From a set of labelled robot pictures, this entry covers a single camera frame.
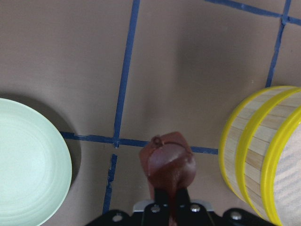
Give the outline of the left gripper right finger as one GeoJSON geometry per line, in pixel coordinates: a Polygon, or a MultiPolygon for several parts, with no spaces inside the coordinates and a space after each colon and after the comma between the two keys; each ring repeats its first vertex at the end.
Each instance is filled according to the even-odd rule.
{"type": "Polygon", "coordinates": [[[177,208],[185,208],[190,204],[190,197],[187,188],[180,188],[176,192],[177,208]]]}

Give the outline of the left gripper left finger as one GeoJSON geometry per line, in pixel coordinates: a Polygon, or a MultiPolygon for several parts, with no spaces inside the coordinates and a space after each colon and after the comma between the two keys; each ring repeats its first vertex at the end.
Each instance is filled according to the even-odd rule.
{"type": "Polygon", "coordinates": [[[154,209],[169,209],[169,196],[165,190],[159,188],[154,189],[154,209]]]}

